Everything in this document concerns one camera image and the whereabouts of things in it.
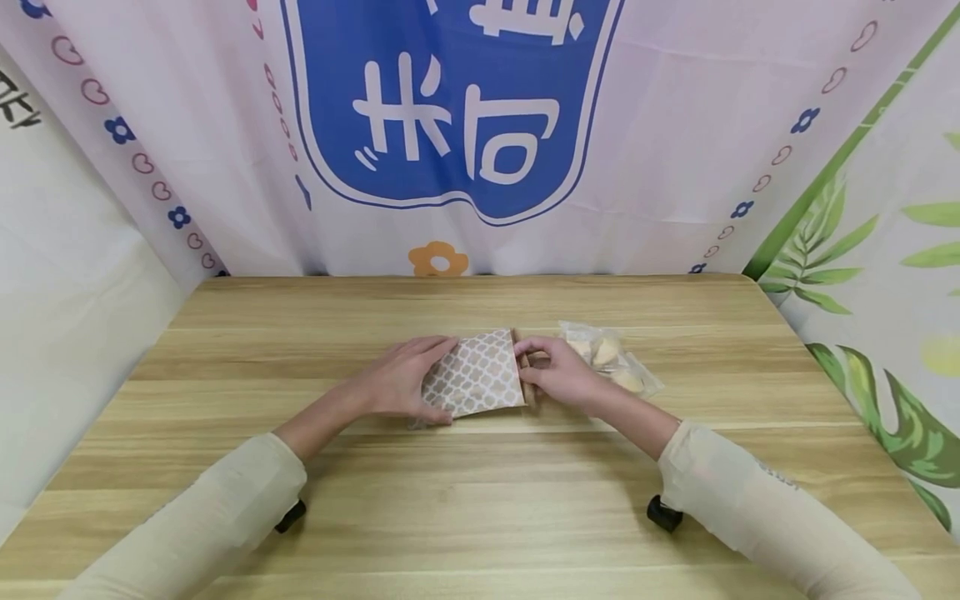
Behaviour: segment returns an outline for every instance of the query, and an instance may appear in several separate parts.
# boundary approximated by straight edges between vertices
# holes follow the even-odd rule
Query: green stripe
[[[886,93],[880,97],[880,100],[871,108],[860,125],[853,130],[853,134],[840,146],[840,150],[833,155],[833,158],[829,160],[824,170],[813,179],[800,198],[793,204],[790,210],[787,211],[783,218],[780,219],[780,222],[777,223],[777,226],[774,227],[770,234],[767,235],[767,238],[763,240],[763,243],[760,244],[760,247],[756,250],[754,257],[747,263],[747,268],[743,270],[743,275],[753,279],[759,279],[760,276],[766,273],[766,270],[770,267],[770,263],[773,262],[780,248],[782,248],[783,244],[789,239],[793,233],[793,229],[800,222],[801,218],[803,218],[806,210],[810,208],[813,199],[817,197],[817,194],[820,193],[820,190],[827,181],[836,177],[837,171],[839,171],[844,163],[847,162],[847,159],[850,158],[850,155],[860,143],[860,140],[867,135],[870,126],[880,118],[880,113],[890,106],[897,95],[906,87],[905,84],[913,77],[914,71],[924,64],[926,59],[929,58],[936,47],[940,45],[940,42],[943,41],[944,37],[947,36],[947,33],[949,33],[958,20],[960,20],[960,4],[957,4],[953,11],[950,12],[940,27],[937,28],[937,31],[933,32],[933,36],[926,41],[926,44],[920,49],[917,56],[906,65],[906,69],[900,73],[897,80],[887,89]]]

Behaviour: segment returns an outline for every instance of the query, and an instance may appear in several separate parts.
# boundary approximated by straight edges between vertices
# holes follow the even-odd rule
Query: patterned paper bag
[[[497,329],[460,341],[423,379],[423,400],[454,419],[500,408],[524,406],[510,329]],[[422,421],[412,429],[424,427]]]

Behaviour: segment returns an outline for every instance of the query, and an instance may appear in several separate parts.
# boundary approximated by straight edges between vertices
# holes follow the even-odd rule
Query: person's left hand
[[[397,344],[331,392],[350,398],[365,415],[412,417],[431,424],[451,424],[453,417],[449,413],[423,401],[420,386],[434,363],[459,341],[435,335]]]

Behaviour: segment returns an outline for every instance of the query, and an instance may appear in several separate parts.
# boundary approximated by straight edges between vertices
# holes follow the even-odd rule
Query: beige sleeve
[[[113,546],[60,600],[190,598],[267,537],[306,483],[274,434],[247,440]]]
[[[685,421],[660,456],[663,504],[815,600],[920,594],[853,529],[792,482],[713,431]]]

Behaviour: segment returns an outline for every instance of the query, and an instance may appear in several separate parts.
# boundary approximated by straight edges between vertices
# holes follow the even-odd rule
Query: orange flower
[[[463,275],[470,261],[466,254],[457,251],[446,242],[433,241],[426,246],[414,248],[407,254],[407,258],[414,265],[414,275],[417,277],[445,276],[456,277]],[[446,269],[440,270],[435,266],[434,258],[446,260]]]

